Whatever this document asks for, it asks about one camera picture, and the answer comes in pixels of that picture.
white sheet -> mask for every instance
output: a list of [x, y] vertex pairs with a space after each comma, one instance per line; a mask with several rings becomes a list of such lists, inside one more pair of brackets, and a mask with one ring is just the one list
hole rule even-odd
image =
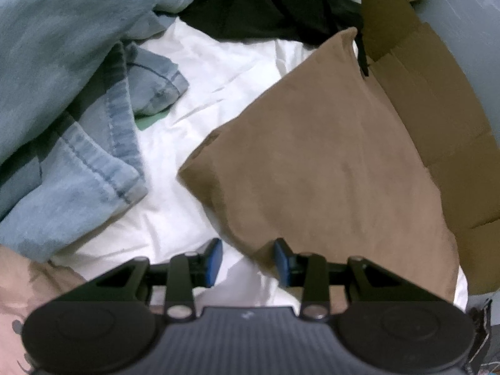
[[[138, 255], [151, 263], [224, 239], [217, 222], [178, 181], [177, 171], [215, 128], [238, 116], [254, 99], [304, 61], [311, 50], [299, 42], [217, 42], [179, 19], [142, 45], [179, 64], [190, 87], [166, 118], [139, 131], [149, 194], [136, 206], [53, 258], [85, 279], [95, 278]], [[197, 290], [205, 305], [293, 305], [298, 301], [266, 277], [248, 258], [223, 245], [224, 258], [212, 289]], [[467, 305], [461, 271], [455, 303]]]

cardboard box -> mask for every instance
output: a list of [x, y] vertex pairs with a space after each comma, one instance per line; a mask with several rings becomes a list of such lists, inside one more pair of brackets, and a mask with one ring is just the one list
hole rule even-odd
[[362, 0], [370, 69], [441, 191], [471, 294], [500, 286], [500, 151], [464, 73], [414, 0]]

brown garment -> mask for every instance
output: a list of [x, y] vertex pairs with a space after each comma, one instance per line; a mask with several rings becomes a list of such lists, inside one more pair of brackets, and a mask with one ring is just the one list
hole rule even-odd
[[32, 365], [21, 342], [24, 320], [38, 306], [83, 282], [69, 268], [31, 262], [0, 247], [0, 374], [31, 372]]
[[271, 265], [269, 244], [330, 262], [363, 255], [453, 300], [458, 255], [439, 190], [373, 76], [354, 29], [213, 131], [180, 170], [234, 244]]

light blue denim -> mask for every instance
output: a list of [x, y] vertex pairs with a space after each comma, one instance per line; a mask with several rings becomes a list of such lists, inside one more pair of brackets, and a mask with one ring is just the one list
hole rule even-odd
[[146, 195], [133, 116], [188, 82], [132, 40], [191, 2], [0, 0], [1, 244], [44, 262]]

screw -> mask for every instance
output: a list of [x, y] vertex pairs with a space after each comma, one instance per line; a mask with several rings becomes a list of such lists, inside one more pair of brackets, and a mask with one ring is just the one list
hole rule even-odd
[[193, 310], [184, 304], [176, 304], [175, 306], [169, 307], [167, 310], [168, 316], [176, 320], [188, 318], [192, 313]]
[[305, 316], [315, 320], [325, 318], [328, 314], [327, 308], [320, 306], [319, 304], [310, 304], [304, 309], [303, 312]]

